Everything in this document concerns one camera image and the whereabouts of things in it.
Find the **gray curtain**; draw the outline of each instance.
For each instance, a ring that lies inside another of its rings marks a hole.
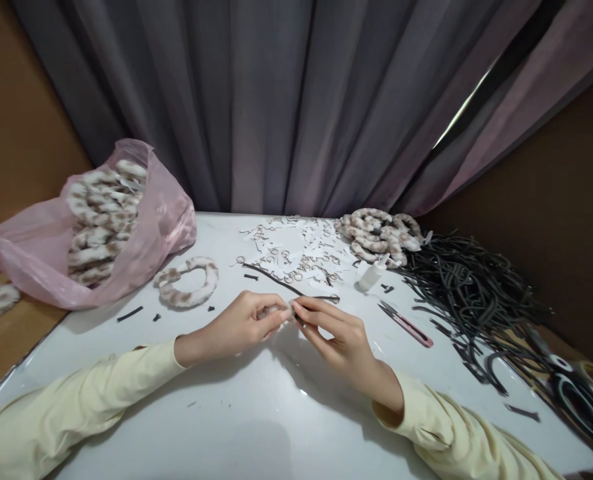
[[[593,0],[568,0],[463,132],[445,148],[437,147],[394,209],[429,212],[507,156],[592,82]]]
[[[197,209],[390,209],[534,0],[13,0],[94,163],[144,140]]]

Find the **person's right hand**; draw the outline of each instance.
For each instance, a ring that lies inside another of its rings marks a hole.
[[[260,318],[270,307],[277,310]],[[285,302],[274,293],[243,291],[208,325],[175,341],[179,365],[236,355],[267,340],[292,315]]]
[[[296,314],[308,324],[299,328],[323,359],[354,388],[402,415],[401,386],[392,369],[374,358],[361,319],[321,299],[299,297],[292,304]],[[334,338],[325,339],[318,327]]]

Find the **white table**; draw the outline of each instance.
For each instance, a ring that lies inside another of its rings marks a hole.
[[[156,343],[195,330],[214,319],[243,289],[294,294],[255,272],[232,265],[237,255],[256,253],[243,241],[245,227],[266,221],[259,215],[199,213],[198,237],[172,266],[195,255],[212,257],[220,272],[213,296],[185,312],[167,309],[148,283],[110,307],[71,313],[0,386],[0,405],[92,364],[110,353]],[[302,249],[295,229],[277,235],[292,251]],[[414,293],[395,273],[364,295],[356,275],[338,282],[339,308],[365,322],[372,350],[393,368],[416,376],[525,442],[561,473],[593,469],[593,452],[517,376],[499,362],[495,372],[510,393],[505,399],[480,385],[462,364],[451,342],[434,328],[430,315],[413,311]],[[178,288],[203,283],[203,272],[182,277]],[[306,281],[294,286],[324,295]],[[377,306],[393,304],[434,340],[424,348]],[[116,318],[142,305],[118,323]],[[215,310],[208,312],[208,306]],[[160,313],[156,323],[153,317]],[[541,423],[509,412],[504,402],[537,411]],[[297,329],[288,326],[263,346],[237,358],[215,361],[180,375],[129,409],[118,427],[84,442],[60,469],[60,479],[379,479],[434,478],[411,443],[380,427],[369,403],[335,377]]]

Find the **pale yellow long-sleeve shirt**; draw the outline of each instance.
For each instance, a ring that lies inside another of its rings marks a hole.
[[[112,427],[130,405],[184,369],[174,341],[109,357],[30,392],[0,409],[0,480],[40,479],[70,448]],[[397,374],[404,395],[400,425],[375,404],[379,421],[414,442],[444,479],[562,479],[519,440],[415,379]]]

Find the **bottle cap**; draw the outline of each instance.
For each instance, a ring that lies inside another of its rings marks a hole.
[[[382,255],[380,259],[378,259],[375,263],[375,265],[377,267],[381,267],[381,268],[385,268],[388,259],[390,258],[390,254],[386,253],[385,255]]]

